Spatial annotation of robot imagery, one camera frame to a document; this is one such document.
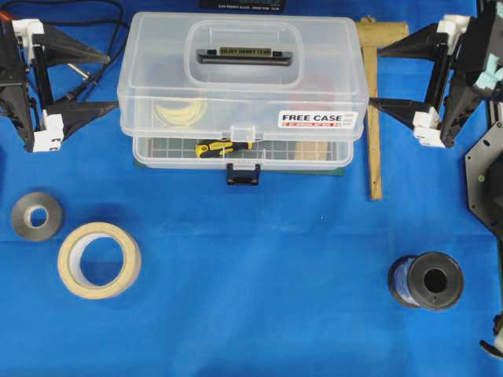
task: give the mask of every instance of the screwdriver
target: screwdriver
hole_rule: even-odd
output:
[[[241,150],[251,150],[253,143],[234,142],[230,139],[202,140],[196,145],[196,155],[200,159],[227,156]]]

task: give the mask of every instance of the wire spool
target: wire spool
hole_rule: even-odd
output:
[[[449,255],[431,252],[397,260],[390,268],[387,283],[403,306],[436,311],[449,309],[459,300],[464,278]]]
[[[189,128],[199,122],[207,110],[207,101],[187,100],[180,108],[165,108],[156,104],[156,116],[166,127]]]
[[[35,224],[36,211],[45,213],[42,224]],[[44,192],[32,192],[14,205],[10,221],[16,233],[28,241],[44,241],[54,236],[63,222],[60,204]]]
[[[83,274],[81,257],[86,247],[99,238],[113,238],[123,253],[123,267],[114,280],[105,285],[92,284]],[[68,235],[57,257],[57,270],[66,288],[74,295],[100,300],[120,295],[138,278],[141,254],[136,241],[121,228],[106,222],[82,225]]]

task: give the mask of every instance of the blue tablecloth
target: blue tablecloth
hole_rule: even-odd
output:
[[[196,0],[124,2],[197,12]],[[88,3],[14,6],[19,18],[114,16]],[[444,13],[475,14],[468,0],[289,0],[291,15],[373,15],[411,31]],[[112,25],[65,28],[106,49]],[[431,65],[379,60],[382,97],[421,100]],[[120,63],[91,100],[116,99]],[[52,69],[62,94],[78,76]],[[501,362],[478,345],[500,310],[496,241],[466,209],[463,156],[485,132],[481,106],[451,150],[423,148],[381,116],[384,200],[369,201],[365,136],[344,177],[263,173],[229,187],[223,171],[134,167],[115,110],[64,143],[28,154],[7,119],[0,129],[0,375],[26,376],[492,376]],[[10,225],[13,204],[42,190],[62,204],[51,240],[29,243]],[[109,221],[138,241],[143,266],[117,298],[90,302],[61,283],[62,240]],[[443,313],[404,309],[387,271],[404,254],[443,251],[464,272],[459,303]]]

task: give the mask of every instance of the clear plastic storage case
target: clear plastic storage case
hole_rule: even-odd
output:
[[[346,166],[369,101],[347,18],[138,13],[119,80],[121,127],[150,167]],[[253,143],[199,159],[202,139]]]

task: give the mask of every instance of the free case sticker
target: free case sticker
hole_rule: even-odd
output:
[[[358,117],[357,112],[302,112],[286,110],[280,112],[277,126],[280,128],[338,128],[352,130]]]

